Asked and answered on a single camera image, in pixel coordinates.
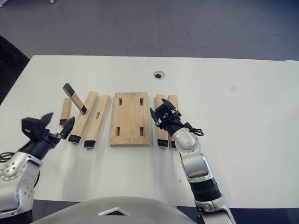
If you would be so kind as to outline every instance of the wooden stick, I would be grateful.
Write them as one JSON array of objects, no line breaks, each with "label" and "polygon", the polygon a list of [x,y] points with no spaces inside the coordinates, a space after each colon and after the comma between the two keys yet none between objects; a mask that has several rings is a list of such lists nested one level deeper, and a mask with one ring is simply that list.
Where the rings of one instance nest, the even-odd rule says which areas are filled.
[{"label": "wooden stick", "polygon": [[105,116],[106,110],[108,108],[109,95],[100,96],[98,105],[95,110],[92,123],[88,129],[85,141],[84,148],[93,148],[100,133],[101,125],[103,118]]},{"label": "wooden stick", "polygon": [[[159,107],[163,101],[161,99],[165,99],[164,95],[157,94],[156,95],[156,100],[155,100],[155,109]],[[158,141],[158,146],[161,148],[166,148],[168,147],[168,133],[165,130],[160,129],[159,127],[157,128],[157,141]]]},{"label": "wooden stick", "polygon": [[73,127],[73,130],[70,133],[69,141],[73,143],[79,143],[82,135],[84,134],[84,130],[86,128],[88,119],[93,113],[93,109],[95,107],[95,103],[97,102],[99,95],[97,92],[90,91],[85,101],[85,105],[87,107],[86,113],[79,114],[77,121]]},{"label": "wooden stick", "polygon": [[62,112],[60,116],[59,125],[65,125],[66,121],[70,118],[71,114],[71,99],[64,98],[64,105],[62,107]]},{"label": "wooden stick", "polygon": [[[177,98],[177,95],[169,95],[168,96],[168,101],[172,103],[172,105],[175,106],[175,108],[178,109],[178,98]],[[169,136],[170,138],[170,141],[171,141],[171,148],[172,149],[176,149],[176,142],[172,139],[171,136]]]},{"label": "wooden stick", "polygon": [[73,103],[80,110],[81,114],[84,115],[86,113],[87,109],[84,106],[84,104],[82,103],[82,101],[80,100],[80,98],[77,96],[77,94],[75,93],[75,91],[73,90],[73,88],[70,86],[70,84],[66,83],[63,86],[63,90],[69,96],[69,98],[71,98],[71,100],[73,101]]}]

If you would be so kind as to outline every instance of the plywood panel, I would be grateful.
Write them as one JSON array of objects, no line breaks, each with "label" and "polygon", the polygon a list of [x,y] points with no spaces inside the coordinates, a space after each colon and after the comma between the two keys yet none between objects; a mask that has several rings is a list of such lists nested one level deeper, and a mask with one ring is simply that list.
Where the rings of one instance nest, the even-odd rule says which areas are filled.
[{"label": "plywood panel", "polygon": [[111,122],[110,146],[149,145],[147,93],[116,93]]}]

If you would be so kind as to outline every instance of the black rubber cap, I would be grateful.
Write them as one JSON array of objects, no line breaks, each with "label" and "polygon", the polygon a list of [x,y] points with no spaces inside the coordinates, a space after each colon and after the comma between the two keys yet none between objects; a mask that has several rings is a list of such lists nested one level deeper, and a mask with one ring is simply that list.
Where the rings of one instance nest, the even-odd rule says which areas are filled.
[{"label": "black rubber cap", "polygon": [[158,139],[159,147],[168,147],[168,140]]},{"label": "black rubber cap", "polygon": [[83,107],[81,108],[81,110],[82,110],[82,112],[84,113],[84,114],[86,114],[86,111],[87,111],[87,109],[86,109],[86,107],[83,105]]},{"label": "black rubber cap", "polygon": [[66,83],[62,88],[68,94],[69,97],[71,97],[75,92],[71,85],[68,83]]},{"label": "black rubber cap", "polygon": [[95,145],[95,142],[96,141],[94,141],[94,140],[84,141],[84,148],[93,148]]},{"label": "black rubber cap", "polygon": [[175,142],[175,141],[171,141],[171,148],[177,148],[177,147],[176,147],[176,142]]},{"label": "black rubber cap", "polygon": [[60,119],[59,125],[61,125],[61,126],[65,125],[66,121],[67,121],[67,119]]},{"label": "black rubber cap", "polygon": [[80,136],[76,136],[76,135],[70,135],[69,136],[69,141],[78,144],[81,140]]}]

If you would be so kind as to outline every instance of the floor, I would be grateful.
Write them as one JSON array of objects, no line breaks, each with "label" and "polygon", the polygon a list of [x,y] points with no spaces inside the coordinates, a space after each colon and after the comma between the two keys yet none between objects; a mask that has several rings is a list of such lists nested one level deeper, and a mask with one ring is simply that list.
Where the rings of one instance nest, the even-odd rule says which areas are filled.
[{"label": "floor", "polygon": [[9,0],[0,35],[33,55],[299,60],[298,0]]}]

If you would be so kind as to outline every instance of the wooden board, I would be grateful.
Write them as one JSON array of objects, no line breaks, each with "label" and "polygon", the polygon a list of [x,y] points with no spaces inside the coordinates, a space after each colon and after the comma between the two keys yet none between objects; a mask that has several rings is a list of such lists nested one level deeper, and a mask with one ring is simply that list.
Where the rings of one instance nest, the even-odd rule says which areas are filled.
[{"label": "wooden board", "polygon": [[[172,105],[175,106],[175,108],[178,109],[178,98],[177,95],[169,95],[168,96],[168,101],[172,103]],[[169,136],[170,142],[171,142],[171,148],[176,149],[176,142],[172,139],[171,136]]]},{"label": "wooden board", "polygon": [[103,118],[106,114],[109,102],[109,95],[100,96],[98,105],[85,137],[84,148],[93,148],[98,140]]},{"label": "wooden board", "polygon": [[116,93],[111,122],[110,146],[149,145],[147,93]]},{"label": "wooden board", "polygon": [[[157,94],[156,95],[156,100],[155,100],[155,109],[159,107],[163,102],[161,99],[165,99],[164,95]],[[158,141],[158,146],[161,148],[166,148],[168,147],[168,133],[165,130],[162,130],[157,127],[157,141]]]},{"label": "wooden board", "polygon": [[84,134],[88,119],[93,113],[93,109],[98,100],[98,97],[99,95],[97,92],[90,91],[88,93],[86,101],[84,102],[84,105],[87,108],[86,113],[84,115],[81,113],[79,114],[73,130],[70,133],[69,141],[77,144],[80,142],[82,135]]},{"label": "wooden board", "polygon": [[70,114],[71,114],[71,99],[64,98],[64,105],[62,107],[59,125],[61,126],[65,125],[67,120],[70,118]]}]

